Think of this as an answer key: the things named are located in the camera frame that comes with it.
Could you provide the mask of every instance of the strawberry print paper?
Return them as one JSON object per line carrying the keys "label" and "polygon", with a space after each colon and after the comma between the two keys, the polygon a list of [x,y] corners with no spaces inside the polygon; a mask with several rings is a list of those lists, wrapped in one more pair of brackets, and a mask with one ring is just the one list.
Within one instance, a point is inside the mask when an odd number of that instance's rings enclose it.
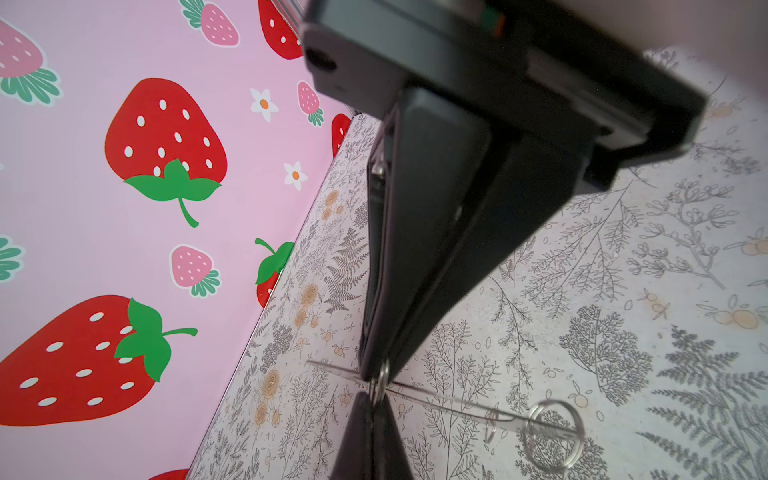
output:
{"label": "strawberry print paper", "polygon": [[301,41],[296,38],[272,0],[259,0],[259,20],[266,43],[279,56],[293,60],[303,55]]}
{"label": "strawberry print paper", "polygon": [[315,127],[322,127],[325,120],[323,119],[323,109],[320,108],[320,98],[305,81],[300,81],[297,88],[299,107],[306,114],[306,119]]}
{"label": "strawberry print paper", "polygon": [[215,3],[203,0],[179,0],[181,13],[189,20],[190,27],[203,32],[203,36],[217,47],[236,47],[240,34],[227,15]]}
{"label": "strawberry print paper", "polygon": [[124,296],[85,300],[54,318],[0,362],[0,425],[100,419],[139,403],[170,362],[153,308]]}
{"label": "strawberry print paper", "polygon": [[181,85],[163,78],[142,80],[128,94],[104,152],[112,170],[145,197],[178,200],[191,227],[199,223],[184,200],[206,200],[227,174],[227,154],[203,111]]}
{"label": "strawberry print paper", "polygon": [[0,18],[0,90],[28,104],[52,106],[61,98],[59,78],[42,50],[21,30]]}
{"label": "strawberry print paper", "polygon": [[221,285],[210,255],[189,245],[179,245],[170,252],[170,276],[179,288],[201,298],[214,295]]}

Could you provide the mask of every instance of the metal ring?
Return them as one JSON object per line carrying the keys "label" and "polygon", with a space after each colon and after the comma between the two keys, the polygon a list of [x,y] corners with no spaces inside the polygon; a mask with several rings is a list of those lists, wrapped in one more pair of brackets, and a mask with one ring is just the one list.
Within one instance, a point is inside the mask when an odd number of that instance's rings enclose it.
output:
{"label": "metal ring", "polygon": [[491,443],[493,441],[494,435],[496,435],[496,422],[494,421],[498,420],[498,410],[493,410],[491,412],[491,416],[488,417],[488,421],[491,423],[491,435],[488,435],[488,424],[485,424],[485,439],[483,442],[485,443]]}
{"label": "metal ring", "polygon": [[385,360],[382,364],[382,368],[379,370],[379,376],[373,381],[373,392],[371,395],[371,402],[373,405],[378,405],[379,402],[384,400],[384,394],[386,393],[386,386],[389,382],[389,360]]}
{"label": "metal ring", "polygon": [[574,466],[576,462],[581,458],[581,453],[584,451],[584,444],[586,440],[586,433],[584,430],[584,423],[581,421],[581,416],[578,414],[576,409],[571,406],[570,403],[562,402],[561,400],[542,400],[541,402],[534,405],[534,407],[531,409],[530,413],[528,414],[528,418],[530,420],[537,420],[540,414],[549,406],[552,405],[560,405],[566,410],[568,410],[568,413],[571,414],[574,420],[574,426],[576,428],[576,437],[577,440],[574,444],[573,449],[571,450],[571,453],[565,457],[565,460],[561,465],[556,466],[548,466],[548,465],[541,465],[536,461],[536,459],[533,456],[533,449],[536,445],[536,441],[534,440],[534,436],[530,435],[531,430],[531,423],[525,422],[525,426],[523,427],[523,443],[525,443],[525,456],[528,458],[529,462],[536,466],[536,468],[539,468],[543,472],[547,473],[562,473],[565,470],[569,469],[570,467]]}

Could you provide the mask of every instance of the pink strawberry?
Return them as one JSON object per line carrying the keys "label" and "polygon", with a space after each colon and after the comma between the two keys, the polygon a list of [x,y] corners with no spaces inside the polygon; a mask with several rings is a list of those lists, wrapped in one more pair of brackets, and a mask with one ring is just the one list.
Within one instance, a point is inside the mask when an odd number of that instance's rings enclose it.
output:
{"label": "pink strawberry", "polygon": [[28,104],[53,105],[61,97],[59,80],[44,64],[40,48],[0,18],[0,90]]}
{"label": "pink strawberry", "polygon": [[307,120],[315,127],[323,126],[323,109],[315,91],[305,81],[299,82],[299,106],[307,114]]}
{"label": "pink strawberry", "polygon": [[221,285],[210,255],[189,245],[179,245],[170,253],[170,275],[180,288],[190,289],[191,296],[214,295]]}
{"label": "pink strawberry", "polygon": [[203,0],[179,0],[184,7],[181,13],[190,21],[190,27],[200,29],[206,40],[219,47],[236,47],[240,35],[230,19],[215,3]]}

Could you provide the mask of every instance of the strawberry leaf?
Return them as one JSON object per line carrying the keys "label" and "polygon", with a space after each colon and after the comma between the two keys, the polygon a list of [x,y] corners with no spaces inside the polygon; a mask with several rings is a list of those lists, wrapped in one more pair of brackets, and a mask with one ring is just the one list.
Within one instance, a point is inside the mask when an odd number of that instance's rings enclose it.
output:
{"label": "strawberry leaf", "polygon": [[118,343],[114,351],[114,358],[135,358],[147,354],[147,347],[153,335],[150,333],[132,333]]}
{"label": "strawberry leaf", "polygon": [[162,336],[154,336],[147,344],[147,352],[144,354],[144,368],[149,378],[160,382],[165,367],[170,362],[170,345]]}
{"label": "strawberry leaf", "polygon": [[163,319],[157,310],[134,299],[128,304],[128,321],[137,333],[160,335],[163,332]]}
{"label": "strawberry leaf", "polygon": [[170,189],[168,182],[164,178],[155,177],[154,175],[137,175],[136,177],[127,178],[125,183],[139,190],[142,195],[150,200],[167,202],[179,197],[177,192]]}
{"label": "strawberry leaf", "polygon": [[283,271],[283,267],[288,263],[291,251],[293,251],[293,242],[285,242],[277,249],[277,252],[275,252],[275,261],[278,265],[276,272]]}
{"label": "strawberry leaf", "polygon": [[221,184],[214,180],[208,178],[195,178],[194,180],[189,180],[187,184],[184,185],[181,191],[181,196],[187,200],[199,202],[210,197],[218,187],[221,187]]}
{"label": "strawberry leaf", "polygon": [[280,268],[279,260],[276,261],[275,255],[269,255],[259,265],[259,276],[256,278],[256,285],[266,282],[272,275],[277,273]]}
{"label": "strawberry leaf", "polygon": [[187,169],[181,164],[179,159],[172,160],[165,165],[163,177],[168,184],[168,189],[176,193],[176,197],[181,197],[181,192],[190,181],[190,175]]}

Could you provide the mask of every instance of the key ring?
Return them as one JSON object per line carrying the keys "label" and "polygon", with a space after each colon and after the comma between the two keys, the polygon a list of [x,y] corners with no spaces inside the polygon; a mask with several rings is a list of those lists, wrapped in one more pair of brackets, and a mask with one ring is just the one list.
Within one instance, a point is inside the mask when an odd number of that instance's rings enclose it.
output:
{"label": "key ring", "polygon": [[579,458],[581,457],[581,453],[584,450],[584,440],[586,434],[584,430],[584,423],[581,421],[581,415],[578,414],[576,409],[571,406],[570,403],[562,402],[560,400],[542,400],[541,402],[534,405],[530,413],[528,413],[528,418],[530,420],[538,420],[540,414],[545,411],[547,407],[552,405],[562,406],[568,410],[568,413],[570,413],[571,417],[573,417],[577,439],[570,454],[565,457],[565,460],[562,462],[562,464],[556,466],[542,465],[541,463],[537,462],[533,456],[533,450],[536,446],[536,441],[532,435],[533,430],[531,428],[532,424],[530,422],[526,422],[525,426],[523,427],[523,443],[525,443],[525,456],[528,458],[530,463],[535,465],[536,468],[539,468],[543,472],[558,474],[564,472],[565,470],[574,466],[576,462],[578,462]]}

